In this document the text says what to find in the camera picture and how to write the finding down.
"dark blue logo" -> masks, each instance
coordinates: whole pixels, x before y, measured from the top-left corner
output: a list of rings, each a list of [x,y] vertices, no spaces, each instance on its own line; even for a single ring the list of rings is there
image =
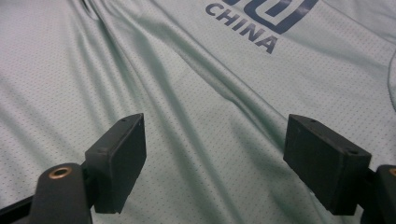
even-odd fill
[[[240,0],[222,0],[229,6],[233,6]],[[295,23],[302,19],[311,8],[317,3],[318,0],[304,0],[293,12],[289,14],[284,20],[280,21],[278,24],[273,24],[265,18],[261,17],[257,13],[257,8],[260,7],[267,0],[251,0],[244,7],[245,13],[254,21],[260,23],[271,29],[272,31],[282,35],[287,32]],[[290,6],[292,0],[280,0],[273,7],[266,10],[265,14],[270,17],[275,18],[279,13],[284,11]]]

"perforated fabric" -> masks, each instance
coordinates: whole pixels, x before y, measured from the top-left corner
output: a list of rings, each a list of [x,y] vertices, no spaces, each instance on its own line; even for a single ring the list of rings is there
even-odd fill
[[[373,3],[369,0],[325,1],[332,7],[358,22],[380,37],[396,44],[396,3],[381,0]]]
[[[251,2],[0,2],[0,207],[144,113],[142,173],[122,213],[94,223],[359,223],[283,162],[287,117],[320,120],[372,169],[396,164],[395,36],[323,1],[257,7],[280,24],[313,4],[281,33]]]

